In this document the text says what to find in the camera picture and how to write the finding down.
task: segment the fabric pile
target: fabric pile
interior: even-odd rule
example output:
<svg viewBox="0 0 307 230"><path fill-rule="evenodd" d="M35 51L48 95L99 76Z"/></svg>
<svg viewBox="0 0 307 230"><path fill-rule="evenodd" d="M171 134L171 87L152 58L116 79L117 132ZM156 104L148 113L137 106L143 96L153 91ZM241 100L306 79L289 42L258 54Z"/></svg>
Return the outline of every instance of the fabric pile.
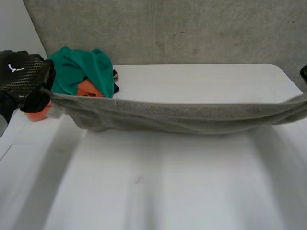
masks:
<svg viewBox="0 0 307 230"><path fill-rule="evenodd" d="M307 93L283 103L177 104L89 98L46 92L78 127L227 134L307 117Z"/></svg>
<svg viewBox="0 0 307 230"><path fill-rule="evenodd" d="M56 70L51 89L54 93L112 98L119 91L114 83L118 74L110 58L99 49L88 52L63 47L48 59L53 61ZM43 111L26 115L32 121L42 120L51 106L52 102Z"/></svg>

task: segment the gray concrete wall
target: gray concrete wall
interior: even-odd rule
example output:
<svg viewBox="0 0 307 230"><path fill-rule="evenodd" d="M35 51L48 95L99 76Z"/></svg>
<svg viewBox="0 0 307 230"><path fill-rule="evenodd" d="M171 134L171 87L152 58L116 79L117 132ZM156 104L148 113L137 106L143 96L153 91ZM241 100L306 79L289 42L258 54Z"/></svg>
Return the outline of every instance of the gray concrete wall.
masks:
<svg viewBox="0 0 307 230"><path fill-rule="evenodd" d="M307 92L305 0L24 0L47 54L107 52L114 64L271 63Z"/></svg>

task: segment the white surface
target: white surface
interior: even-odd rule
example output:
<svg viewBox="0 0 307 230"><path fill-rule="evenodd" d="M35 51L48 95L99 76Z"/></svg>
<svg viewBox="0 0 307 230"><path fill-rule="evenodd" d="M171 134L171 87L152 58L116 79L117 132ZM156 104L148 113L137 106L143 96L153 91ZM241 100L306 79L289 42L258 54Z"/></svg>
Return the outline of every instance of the white surface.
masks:
<svg viewBox="0 0 307 230"><path fill-rule="evenodd" d="M115 69L123 99L280 102L301 93L273 65ZM27 147L13 144L0 161L0 229L306 229L307 120L221 136L58 123L26 123L15 143Z"/></svg>
<svg viewBox="0 0 307 230"><path fill-rule="evenodd" d="M0 51L26 50L47 58L22 0L0 1Z"/></svg>

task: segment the white tabletop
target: white tabletop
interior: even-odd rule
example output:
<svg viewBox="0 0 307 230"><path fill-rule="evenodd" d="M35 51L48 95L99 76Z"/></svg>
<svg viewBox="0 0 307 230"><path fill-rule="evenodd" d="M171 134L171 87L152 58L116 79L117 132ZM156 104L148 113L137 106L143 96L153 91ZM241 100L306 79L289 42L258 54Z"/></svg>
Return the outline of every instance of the white tabletop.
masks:
<svg viewBox="0 0 307 230"><path fill-rule="evenodd" d="M130 65L117 98L281 102L274 65ZM92 133L17 112L0 138L2 230L306 229L307 120L233 135Z"/></svg>

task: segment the white logo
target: white logo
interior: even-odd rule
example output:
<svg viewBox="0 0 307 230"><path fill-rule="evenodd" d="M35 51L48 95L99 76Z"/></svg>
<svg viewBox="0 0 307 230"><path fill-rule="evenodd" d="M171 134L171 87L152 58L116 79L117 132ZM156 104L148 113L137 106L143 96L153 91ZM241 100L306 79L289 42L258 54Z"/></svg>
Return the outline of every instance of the white logo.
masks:
<svg viewBox="0 0 307 230"><path fill-rule="evenodd" d="M10 70L12 71L12 73L17 72L17 71L21 71L21 70L24 69L24 68L21 68L21 69L13 68L10 64L9 64L9 68L10 68Z"/></svg>

